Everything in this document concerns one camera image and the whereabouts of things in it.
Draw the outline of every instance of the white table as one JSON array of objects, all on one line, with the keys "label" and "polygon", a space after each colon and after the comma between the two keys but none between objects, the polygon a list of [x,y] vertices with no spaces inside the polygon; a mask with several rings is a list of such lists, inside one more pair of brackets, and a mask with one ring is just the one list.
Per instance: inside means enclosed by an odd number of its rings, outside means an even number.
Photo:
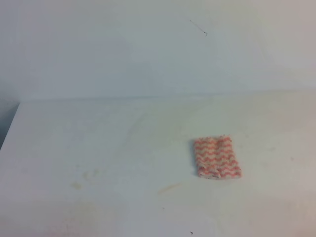
[{"label": "white table", "polygon": [[[219,134],[241,179],[196,176],[192,139]],[[22,103],[0,151],[0,235],[315,237],[315,135],[313,91]]]}]

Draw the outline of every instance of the knitted cloth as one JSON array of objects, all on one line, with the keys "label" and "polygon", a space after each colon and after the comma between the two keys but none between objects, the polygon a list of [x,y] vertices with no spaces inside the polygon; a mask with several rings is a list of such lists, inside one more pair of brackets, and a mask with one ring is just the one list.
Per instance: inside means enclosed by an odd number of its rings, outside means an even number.
[{"label": "knitted cloth", "polygon": [[198,138],[194,141],[197,172],[207,179],[241,177],[241,169],[229,136]]}]

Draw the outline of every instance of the white wall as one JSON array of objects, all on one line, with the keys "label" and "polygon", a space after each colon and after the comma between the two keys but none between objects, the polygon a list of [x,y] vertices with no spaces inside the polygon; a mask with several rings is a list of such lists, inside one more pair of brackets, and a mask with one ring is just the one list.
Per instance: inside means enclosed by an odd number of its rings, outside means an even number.
[{"label": "white wall", "polygon": [[315,7],[314,0],[2,0],[0,94],[316,87]]}]

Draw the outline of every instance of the scratch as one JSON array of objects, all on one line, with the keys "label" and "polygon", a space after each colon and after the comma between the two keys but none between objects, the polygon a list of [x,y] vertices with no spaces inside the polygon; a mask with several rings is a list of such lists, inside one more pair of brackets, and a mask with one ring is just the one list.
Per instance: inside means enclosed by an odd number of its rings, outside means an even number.
[{"label": "scratch", "polygon": [[192,20],[190,20],[192,22],[193,25],[195,25],[200,31],[202,31],[205,34],[205,37],[207,36],[207,32],[205,32],[204,30],[201,29],[200,26],[198,26],[196,23],[194,23]]},{"label": "scratch", "polygon": [[175,188],[175,187],[178,187],[178,186],[180,186],[180,185],[181,185],[181,183],[169,185],[169,186],[167,186],[167,187],[165,187],[165,188],[159,190],[159,191],[157,192],[157,194],[158,194],[158,195],[163,194],[164,192],[167,192],[167,191],[169,191],[169,190],[171,190],[171,189],[173,189],[173,188]]}]

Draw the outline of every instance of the white surface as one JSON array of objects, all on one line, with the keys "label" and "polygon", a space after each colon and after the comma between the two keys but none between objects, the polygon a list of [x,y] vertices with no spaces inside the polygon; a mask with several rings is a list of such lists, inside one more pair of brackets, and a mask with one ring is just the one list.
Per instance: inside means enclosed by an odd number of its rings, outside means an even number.
[{"label": "white surface", "polygon": [[[315,101],[22,103],[0,151],[1,235],[314,237]],[[191,140],[218,134],[232,135],[241,179],[195,176]]]},{"label": "white surface", "polygon": [[1,0],[0,94],[315,87],[315,8],[314,0]]}]

